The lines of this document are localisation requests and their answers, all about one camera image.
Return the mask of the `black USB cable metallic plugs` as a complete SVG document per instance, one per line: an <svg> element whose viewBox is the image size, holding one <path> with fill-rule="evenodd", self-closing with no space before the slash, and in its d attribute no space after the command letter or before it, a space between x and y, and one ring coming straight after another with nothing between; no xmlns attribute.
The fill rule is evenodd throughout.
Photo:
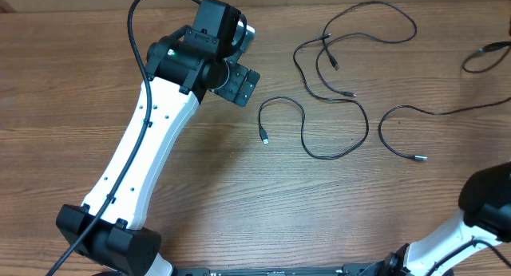
<svg viewBox="0 0 511 276"><path fill-rule="evenodd" d="M331 51L329 49L329 47L331 45L335 44L336 42L342 41L342 40L344 40L346 38L350 38L350 37L364 37L364 38L370 39L372 41L376 41L376 42L384 43L384 44L392 44L392 45L393 44L400 44L400 43L404 43L404 42L408 42L408 41L412 40L413 38L415 38L415 36L417 35L417 32L418 32L418 26L417 26L417 23L415 22L415 20L413 18L411 18L403 10L398 8L397 6L392 5L389 2L384 2L384 1L366 1L366 2L360 2L360 3L356 4L356 5L353 5L353 6L349 7L349 8L347 8L347 9L345 9L344 11L336 14L323 27L323 33L326 32L326 30L328 29L329 25L333 21L339 19L340 17L342 17L342 16L344 16L344 15L346 15L346 14L352 12L352 11L355 11L355 10L357 10L359 8L362 8L364 6L370 6L370 5L387 6L387 7L390 7L392 10L397 11L399 14L401 14L405 19L407 19L410 22L410 24L412 25L412 28L413 28L413 33L409 37L406 37L406 38L401 39L401 40L386 40L386 39L382 39L380 37L375 37L374 35L371 35L371 34L368 34L368 33L365 33L365 32L353 32L353 33L344 34L344 35L342 35L340 37L336 37L332 41L322 40L322 49L319 51L319 53L317 55L317 58L316 58L316 62L315 62L316 72L317 72L318 77L321 80L321 82L329 90L331 90L334 93L340 94L341 96L344 96L344 97L356 97L356 94L352 93L352 92L342 91L342 90L338 90L338 89L333 88L332 86L330 86L327 83L327 81L324 79L323 75L321 74L321 72L319 70L319 58L321 57L321 55L323 53L327 54L327 57L328 57L329 62L331 63L331 66L335 70L339 69L339 63L337 62L336 58L333 56L333 54L331 53Z"/></svg>

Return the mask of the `black USB cable matte plugs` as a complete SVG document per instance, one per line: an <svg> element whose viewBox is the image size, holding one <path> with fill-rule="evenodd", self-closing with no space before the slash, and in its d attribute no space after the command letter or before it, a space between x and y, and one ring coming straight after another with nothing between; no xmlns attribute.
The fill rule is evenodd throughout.
<svg viewBox="0 0 511 276"><path fill-rule="evenodd" d="M474 69L467 68L467 63L472 61L473 59L478 58L478 57L483 57L484 55L486 55L488 53L497 52L501 49L505 49L505 52L494 63L485 67L484 69L474 70ZM468 57L466 57L462 61L460 68L463 72L470 73L470 74L487 73L490 70L497 67L509 54L510 54L510 41L497 41L497 42L489 43L488 45L482 46L478 50L472 52ZM425 109L418 108L418 107L415 107L415 106L409 105L409 104L398 105L394 108L391 108L389 111L387 111L382 116L381 120L378 123L378 138L380 139L381 143L383 144L383 146L386 149L388 149L391 153L395 154L398 157L401 157L403 159L413 160L413 161L427 161L428 160L427 156L412 155L412 154L406 154L406 153L399 152L399 151L395 150L394 148L392 148L386 142L384 135L383 135L382 126L383 126L384 122L386 121L387 117L391 113L396 112L400 109L409 109L409 110L419 112L421 114L425 114L428 116L448 116L448 115L453 115L453 114L460 113L460 112L468 112L468 111L472 111L472 110L476 110L476 109L495 107L495 106L505 104L508 102L510 102L510 97L506 97L502 101L496 101L496 102L488 103L488 104L480 104L480 105L465 107L465 108L458 108L458 109L455 109L453 111L448 111L448 112L431 112L431 111L427 111Z"/></svg>

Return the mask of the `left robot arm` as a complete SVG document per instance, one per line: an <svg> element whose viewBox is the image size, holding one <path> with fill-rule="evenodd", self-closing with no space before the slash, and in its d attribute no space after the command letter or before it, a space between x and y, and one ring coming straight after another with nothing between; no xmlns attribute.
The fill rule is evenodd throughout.
<svg viewBox="0 0 511 276"><path fill-rule="evenodd" d="M197 3L191 25L137 56L140 95L109 165L80 205L65 205L57 215L69 251L107 275L175 274L160 255L160 235L145 227L161 170L206 93L242 107L259 81L239 63L255 36L246 17L219 0Z"/></svg>

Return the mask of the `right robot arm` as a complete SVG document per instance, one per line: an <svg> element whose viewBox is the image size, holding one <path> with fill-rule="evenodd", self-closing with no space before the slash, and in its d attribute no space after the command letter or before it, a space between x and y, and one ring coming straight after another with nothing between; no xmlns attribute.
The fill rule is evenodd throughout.
<svg viewBox="0 0 511 276"><path fill-rule="evenodd" d="M510 163L472 174L458 198L458 209L425 238L402 246L384 260L379 275L452 275L454 267L489 248L510 242Z"/></svg>

